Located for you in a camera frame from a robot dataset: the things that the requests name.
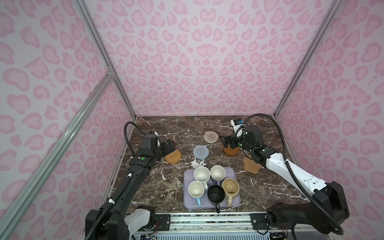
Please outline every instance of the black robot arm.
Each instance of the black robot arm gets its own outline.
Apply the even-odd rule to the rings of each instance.
[[[162,157],[173,151],[173,141],[168,139],[166,142],[160,142],[153,131],[144,135],[142,149],[132,158],[127,176],[99,210],[91,210],[86,216],[86,240],[129,239],[133,232],[129,232],[129,226],[124,221],[128,206],[151,169]],[[152,228],[155,221],[154,209],[141,208],[149,210],[151,216],[140,227]]]

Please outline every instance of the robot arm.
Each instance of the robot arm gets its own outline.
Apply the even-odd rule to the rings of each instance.
[[[286,162],[289,163],[295,177],[312,198],[319,203],[338,224],[349,217],[344,190],[337,182],[327,183],[298,167],[288,159],[284,160],[283,154],[271,146],[263,143],[263,133],[255,125],[245,125],[241,119],[231,120],[235,133],[230,136],[221,136],[225,147],[242,148],[248,152],[256,163],[274,171],[290,184],[299,187],[288,171]],[[323,234],[328,234],[335,229],[318,207],[312,202],[307,204],[277,203],[267,209],[266,221],[271,228],[280,227],[283,223],[295,222],[310,224]]]
[[[324,180],[306,172],[291,161],[289,161],[289,163],[296,175],[296,178],[300,181],[301,185],[311,196],[315,194],[315,190],[321,190],[327,186]],[[276,152],[272,154],[270,158],[266,160],[265,166],[269,170],[274,171],[275,173],[280,175],[282,178],[287,180],[290,184],[292,184],[292,186],[295,186],[300,191],[300,189],[293,181],[292,176],[289,174],[288,168],[285,165],[283,155],[281,153]]]
[[[160,142],[157,133],[144,135],[142,149],[131,160],[129,174],[99,210],[91,210],[85,218],[86,240],[129,239],[141,227],[151,230],[156,223],[154,207],[138,206],[126,217],[127,208],[142,182],[160,159],[175,151],[171,140]]]

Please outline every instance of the white mug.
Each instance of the white mug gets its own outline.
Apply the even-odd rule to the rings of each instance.
[[[199,207],[201,207],[200,197],[204,193],[204,185],[200,181],[193,181],[188,186],[188,192],[189,195],[196,198],[197,204]]]
[[[195,169],[194,176],[197,181],[201,182],[204,185],[205,190],[208,190],[207,182],[211,177],[209,169],[206,167],[200,166]]]
[[[220,181],[225,178],[227,174],[225,169],[220,165],[214,165],[210,171],[211,177],[217,181],[217,185],[220,186]]]

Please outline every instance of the brown coaster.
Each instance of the brown coaster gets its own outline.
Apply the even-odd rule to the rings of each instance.
[[[237,147],[235,149],[232,149],[228,145],[228,147],[223,147],[223,150],[225,154],[227,154],[228,156],[236,156],[239,153],[240,148]]]
[[[179,150],[175,150],[165,157],[166,162],[170,164],[175,164],[181,159],[181,152]]]
[[[255,163],[255,161],[247,157],[243,159],[243,163],[244,163],[244,170],[253,174],[258,174],[259,170],[262,168],[262,166],[259,163]]]

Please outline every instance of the mug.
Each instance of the mug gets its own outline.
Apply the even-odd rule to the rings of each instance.
[[[223,180],[227,174],[225,169],[220,165],[214,165],[210,173],[211,177],[217,181],[217,185],[220,185],[220,181]]]
[[[195,169],[194,176],[197,181],[200,181],[202,182],[202,184],[204,184],[205,190],[208,190],[207,182],[211,177],[209,169],[206,167],[200,166]]]
[[[207,195],[209,202],[215,205],[216,212],[220,213],[219,203],[221,203],[225,198],[224,189],[219,185],[213,185],[208,189]]]
[[[189,195],[196,198],[197,204],[199,207],[201,207],[200,197],[204,193],[204,185],[200,181],[193,181],[188,186],[188,192]]]
[[[230,207],[232,205],[232,200],[239,195],[239,183],[233,178],[227,178],[221,183],[221,187],[224,189],[227,205]]]

